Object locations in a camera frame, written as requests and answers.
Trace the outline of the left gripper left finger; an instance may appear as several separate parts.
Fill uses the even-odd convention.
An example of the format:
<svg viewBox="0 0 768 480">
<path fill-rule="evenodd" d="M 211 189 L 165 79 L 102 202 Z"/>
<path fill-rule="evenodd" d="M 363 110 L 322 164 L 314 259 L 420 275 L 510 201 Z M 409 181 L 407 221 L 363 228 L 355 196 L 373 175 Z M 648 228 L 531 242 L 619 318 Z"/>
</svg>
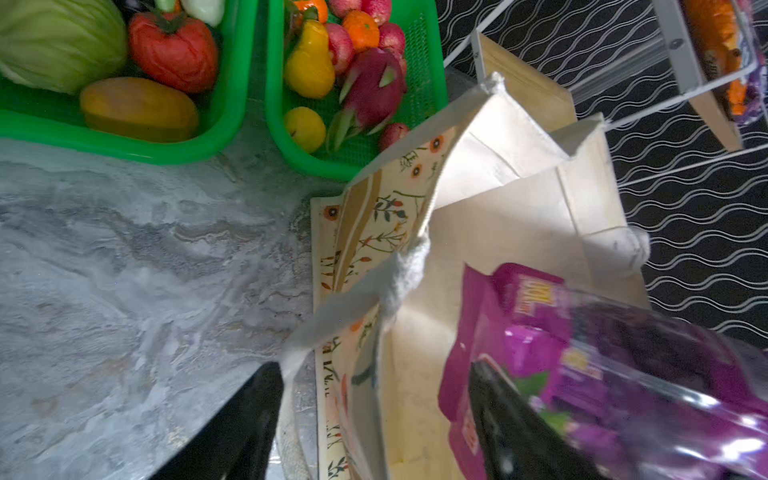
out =
<svg viewBox="0 0 768 480">
<path fill-rule="evenodd" d="M 263 364 L 154 479 L 263 479 L 284 382 L 279 364 Z"/>
</svg>

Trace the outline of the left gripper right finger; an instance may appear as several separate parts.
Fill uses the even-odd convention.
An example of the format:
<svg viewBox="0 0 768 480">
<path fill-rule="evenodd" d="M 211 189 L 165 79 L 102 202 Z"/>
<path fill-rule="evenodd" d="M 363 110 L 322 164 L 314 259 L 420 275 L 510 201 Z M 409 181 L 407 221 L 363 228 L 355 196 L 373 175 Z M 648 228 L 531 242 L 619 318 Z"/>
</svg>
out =
<svg viewBox="0 0 768 480">
<path fill-rule="evenodd" d="M 489 479 L 601 479 L 489 364 L 469 370 L 469 402 Z"/>
</svg>

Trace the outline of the purple candy bag shelf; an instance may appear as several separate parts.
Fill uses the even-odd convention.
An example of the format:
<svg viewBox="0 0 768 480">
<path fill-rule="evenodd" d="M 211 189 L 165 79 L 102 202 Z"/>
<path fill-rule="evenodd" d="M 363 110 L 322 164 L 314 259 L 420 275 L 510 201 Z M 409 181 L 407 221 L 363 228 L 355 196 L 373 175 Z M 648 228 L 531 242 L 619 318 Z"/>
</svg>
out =
<svg viewBox="0 0 768 480">
<path fill-rule="evenodd" d="M 469 370 L 489 364 L 601 479 L 763 479 L 767 356 L 514 263 L 463 273 L 438 395 L 461 473 L 489 479 Z"/>
</svg>

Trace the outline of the cream canvas tote bag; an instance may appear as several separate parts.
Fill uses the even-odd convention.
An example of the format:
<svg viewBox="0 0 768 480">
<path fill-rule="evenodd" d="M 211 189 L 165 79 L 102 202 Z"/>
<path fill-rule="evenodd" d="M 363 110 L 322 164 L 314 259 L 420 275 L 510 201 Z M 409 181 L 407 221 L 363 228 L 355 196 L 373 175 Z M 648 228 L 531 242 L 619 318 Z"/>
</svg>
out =
<svg viewBox="0 0 768 480">
<path fill-rule="evenodd" d="M 438 409 L 466 267 L 506 262 L 640 307 L 600 117 L 543 74 L 493 73 L 311 203 L 313 316 L 281 357 L 289 479 L 457 479 Z"/>
</svg>

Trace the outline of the orange Fox's candy bag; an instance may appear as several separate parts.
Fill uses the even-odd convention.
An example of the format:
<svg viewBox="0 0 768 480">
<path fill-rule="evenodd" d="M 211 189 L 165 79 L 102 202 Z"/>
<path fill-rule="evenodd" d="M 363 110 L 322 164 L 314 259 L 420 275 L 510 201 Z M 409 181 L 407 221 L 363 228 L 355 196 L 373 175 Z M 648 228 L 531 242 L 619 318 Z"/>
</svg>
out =
<svg viewBox="0 0 768 480">
<path fill-rule="evenodd" d="M 737 126 L 762 116 L 767 62 L 754 28 L 751 1 L 688 0 L 681 6 L 703 70 L 709 80 L 754 63 L 756 69 L 716 89 L 726 115 Z"/>
</svg>

